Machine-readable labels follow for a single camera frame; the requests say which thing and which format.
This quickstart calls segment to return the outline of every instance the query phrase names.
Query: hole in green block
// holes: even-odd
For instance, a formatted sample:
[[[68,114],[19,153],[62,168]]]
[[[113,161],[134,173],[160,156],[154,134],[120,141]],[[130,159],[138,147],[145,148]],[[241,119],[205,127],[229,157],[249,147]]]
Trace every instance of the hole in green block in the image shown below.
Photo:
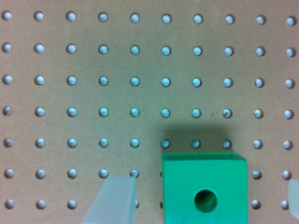
[[[196,194],[194,202],[199,211],[209,213],[216,208],[217,197],[213,191],[209,189],[203,189]]]

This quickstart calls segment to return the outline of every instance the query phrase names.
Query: green cube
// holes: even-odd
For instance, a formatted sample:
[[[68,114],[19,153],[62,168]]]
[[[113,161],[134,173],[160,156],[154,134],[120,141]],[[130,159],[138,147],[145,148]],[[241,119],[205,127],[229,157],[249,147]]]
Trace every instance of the green cube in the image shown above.
[[[165,224],[248,223],[248,166],[234,152],[162,155]]]

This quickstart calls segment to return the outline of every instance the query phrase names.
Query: perforated board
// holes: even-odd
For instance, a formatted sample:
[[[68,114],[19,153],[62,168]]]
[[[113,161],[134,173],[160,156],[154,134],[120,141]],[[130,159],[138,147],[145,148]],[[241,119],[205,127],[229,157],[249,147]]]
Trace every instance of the perforated board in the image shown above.
[[[299,49],[299,25],[289,26],[290,16],[298,17],[297,1],[1,1],[2,11],[9,10],[10,21],[0,20],[0,43],[10,43],[10,53],[0,52],[1,76],[10,75],[10,85],[0,84],[1,107],[10,106],[12,115],[0,117],[0,138],[13,140],[12,147],[1,146],[0,170],[12,169],[14,176],[0,181],[1,223],[80,223],[109,175],[129,175],[137,169],[136,223],[163,223],[160,207],[162,196],[161,153],[174,151],[226,150],[224,139],[232,142],[233,150],[245,157],[249,165],[249,223],[297,223],[281,202],[288,198],[288,181],[284,171],[298,179],[298,87],[288,89],[291,78],[298,83],[298,55],[290,58],[288,48]],[[36,21],[37,11],[44,14]],[[69,11],[76,20],[66,19]],[[108,20],[100,22],[100,12]],[[132,13],[140,16],[138,23],[130,21]],[[162,22],[163,14],[172,20]],[[196,24],[193,16],[203,16]],[[235,22],[228,25],[225,17],[232,14]],[[265,15],[266,23],[258,25],[256,18]],[[43,53],[35,52],[41,43]],[[69,54],[66,47],[74,44],[77,51]],[[99,53],[101,45],[108,54]],[[140,52],[132,55],[130,47],[138,45]],[[171,54],[164,56],[162,47]],[[200,46],[202,54],[194,56],[192,49]],[[224,49],[234,48],[228,57]],[[264,47],[258,57],[256,49]],[[44,85],[35,84],[35,77],[45,78]],[[74,76],[78,83],[67,84]],[[99,85],[99,78],[108,78],[108,85]],[[132,77],[140,84],[133,87]],[[171,80],[163,87],[162,78]],[[198,77],[199,88],[192,85]],[[234,81],[231,88],[223,86],[227,77]],[[257,88],[256,78],[264,86]],[[45,109],[37,117],[37,107]],[[66,111],[74,107],[78,114],[70,118]],[[106,118],[99,109],[106,107]],[[130,116],[137,107],[140,115]],[[161,111],[168,108],[169,118]],[[194,119],[192,111],[201,110]],[[233,116],[225,119],[222,111],[230,108]],[[256,119],[260,108],[264,115]],[[292,110],[294,117],[285,119]],[[36,139],[46,145],[36,147]],[[70,148],[69,138],[78,145]],[[108,147],[99,146],[106,138]],[[130,147],[131,139],[139,147]],[[168,139],[170,148],[162,149]],[[199,139],[201,147],[192,148]],[[253,142],[263,141],[261,149]],[[284,142],[292,141],[286,150]],[[36,178],[43,169],[46,177]],[[78,176],[70,179],[69,169]],[[263,177],[252,178],[253,171]],[[5,201],[12,199],[12,209]],[[36,202],[47,203],[37,209]],[[76,200],[76,209],[69,209],[69,200]],[[251,202],[259,200],[261,208],[254,210]]]

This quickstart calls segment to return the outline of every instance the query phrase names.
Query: brown pegboard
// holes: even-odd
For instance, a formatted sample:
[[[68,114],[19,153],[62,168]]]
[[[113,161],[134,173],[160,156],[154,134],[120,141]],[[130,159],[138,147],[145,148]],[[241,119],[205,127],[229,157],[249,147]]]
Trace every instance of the brown pegboard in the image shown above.
[[[198,151],[224,150],[221,143],[230,139],[231,150],[245,157],[249,165],[249,223],[297,223],[290,211],[281,209],[287,200],[288,181],[282,178],[285,170],[298,179],[298,87],[289,90],[285,81],[298,79],[298,55],[289,58],[286,49],[299,49],[298,24],[286,24],[289,16],[298,16],[296,1],[1,1],[2,11],[12,13],[11,21],[0,20],[0,43],[12,45],[10,53],[0,52],[1,76],[10,74],[11,85],[0,85],[1,107],[11,106],[10,117],[0,117],[0,139],[13,139],[11,148],[1,147],[0,170],[13,169],[11,179],[0,181],[1,223],[80,223],[104,183],[98,172],[105,168],[110,175],[129,175],[131,169],[140,172],[137,179],[136,223],[163,223],[161,147],[162,139],[169,139],[171,147],[165,151],[194,151],[191,141],[201,140]],[[45,19],[37,22],[36,11]],[[65,18],[74,11],[77,19]],[[98,15],[105,11],[107,22]],[[139,23],[132,23],[130,15],[140,15]],[[169,13],[172,21],[161,21]],[[193,16],[200,13],[202,24],[195,24]],[[235,16],[235,23],[227,25],[227,14]],[[265,15],[266,24],[258,25],[256,17]],[[42,43],[45,51],[34,52],[34,45]],[[70,55],[66,46],[73,43],[77,52]],[[107,55],[98,52],[100,45],[109,48]],[[133,56],[130,47],[138,45],[140,53]],[[161,48],[169,46],[172,53],[163,56]],[[195,57],[192,48],[200,46],[203,54]],[[226,57],[226,46],[233,46],[235,54]],[[255,50],[263,46],[266,53],[257,57]],[[34,78],[45,78],[37,86]],[[66,79],[75,76],[76,86]],[[98,79],[106,76],[107,86]],[[132,87],[131,77],[139,77],[140,85]],[[171,86],[164,88],[161,79],[169,77]],[[192,86],[192,79],[200,77],[200,88]],[[224,88],[223,80],[230,77],[232,88]],[[258,89],[254,80],[263,78],[265,85]],[[46,114],[35,115],[42,106]],[[78,110],[69,118],[66,110]],[[106,118],[98,115],[105,106]],[[138,107],[140,116],[130,116],[130,109]],[[193,119],[194,108],[202,117]],[[163,108],[171,116],[163,119]],[[222,110],[230,108],[233,116],[224,119]],[[253,117],[255,109],[264,112],[262,119]],[[284,111],[294,111],[294,118],[286,120]],[[76,138],[78,146],[69,148],[67,140]],[[107,148],[98,141],[105,137]],[[44,138],[46,146],[37,148],[35,140]],[[138,138],[140,146],[130,147],[130,140]],[[253,141],[261,139],[263,148],[253,148]],[[285,150],[283,143],[292,140],[293,148]],[[69,179],[69,169],[78,176]],[[35,177],[37,169],[46,177]],[[260,180],[252,172],[263,173]],[[15,207],[4,207],[13,199]],[[36,201],[44,200],[44,210],[36,208]],[[75,210],[67,208],[74,199]],[[252,200],[262,207],[253,210]]]

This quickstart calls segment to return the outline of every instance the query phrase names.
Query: translucent plastic piece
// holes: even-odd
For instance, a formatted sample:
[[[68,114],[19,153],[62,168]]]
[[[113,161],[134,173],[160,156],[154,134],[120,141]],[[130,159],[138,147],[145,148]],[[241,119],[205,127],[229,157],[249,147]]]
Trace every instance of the translucent plastic piece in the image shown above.
[[[136,178],[109,176],[81,224],[134,224]]]

